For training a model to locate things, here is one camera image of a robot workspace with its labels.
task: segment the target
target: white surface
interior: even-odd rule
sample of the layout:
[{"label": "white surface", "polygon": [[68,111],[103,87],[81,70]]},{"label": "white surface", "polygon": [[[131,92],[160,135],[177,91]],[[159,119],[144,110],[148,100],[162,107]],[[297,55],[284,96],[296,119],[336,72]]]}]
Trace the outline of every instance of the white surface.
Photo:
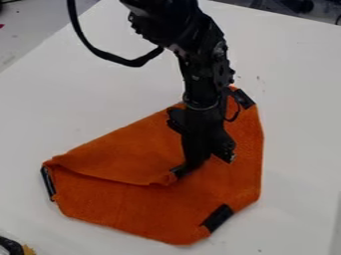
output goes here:
[{"label": "white surface", "polygon": [[[176,103],[182,92],[170,52],[125,68],[93,56],[68,26],[0,76],[1,228],[40,254],[329,254],[341,187],[341,29],[201,6],[226,34],[236,84],[260,107],[260,201],[187,248],[63,216],[47,198],[41,162]],[[118,1],[96,5],[83,16],[90,40],[127,57],[152,48],[129,30],[127,14]]]},{"label": "white surface", "polygon": [[[78,0],[83,13],[98,0]],[[66,0],[22,0],[0,13],[0,72],[69,23]]]}]

